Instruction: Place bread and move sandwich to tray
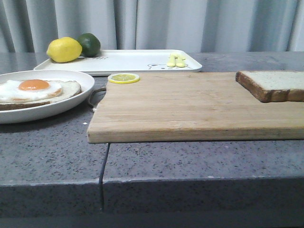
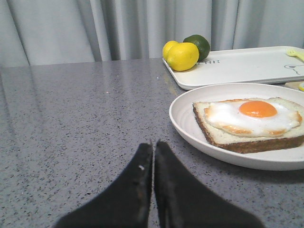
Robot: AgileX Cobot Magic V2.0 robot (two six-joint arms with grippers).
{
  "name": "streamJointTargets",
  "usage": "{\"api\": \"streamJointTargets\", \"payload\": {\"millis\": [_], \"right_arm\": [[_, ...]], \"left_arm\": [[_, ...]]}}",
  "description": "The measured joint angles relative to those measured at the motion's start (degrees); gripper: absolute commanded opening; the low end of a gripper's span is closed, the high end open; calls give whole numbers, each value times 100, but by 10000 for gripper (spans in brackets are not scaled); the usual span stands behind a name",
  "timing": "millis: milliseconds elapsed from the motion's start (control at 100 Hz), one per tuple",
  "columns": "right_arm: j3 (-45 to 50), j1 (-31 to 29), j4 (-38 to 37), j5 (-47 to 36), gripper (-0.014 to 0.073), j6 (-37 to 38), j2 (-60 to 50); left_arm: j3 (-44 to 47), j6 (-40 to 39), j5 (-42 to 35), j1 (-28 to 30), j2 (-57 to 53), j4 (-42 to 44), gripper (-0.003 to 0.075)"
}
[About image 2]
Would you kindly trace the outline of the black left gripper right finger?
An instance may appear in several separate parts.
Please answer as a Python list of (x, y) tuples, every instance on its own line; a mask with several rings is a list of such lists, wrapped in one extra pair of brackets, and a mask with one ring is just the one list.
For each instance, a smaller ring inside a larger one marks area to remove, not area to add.
[(157, 142), (154, 192), (162, 228), (262, 228), (254, 215), (227, 202), (199, 182), (174, 155)]

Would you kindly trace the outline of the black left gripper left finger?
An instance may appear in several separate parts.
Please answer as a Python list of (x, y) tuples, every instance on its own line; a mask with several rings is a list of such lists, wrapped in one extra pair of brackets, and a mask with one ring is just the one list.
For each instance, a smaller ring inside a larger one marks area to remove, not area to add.
[(152, 145), (141, 143), (132, 160), (101, 194), (63, 216), (57, 228), (146, 228), (152, 194)]

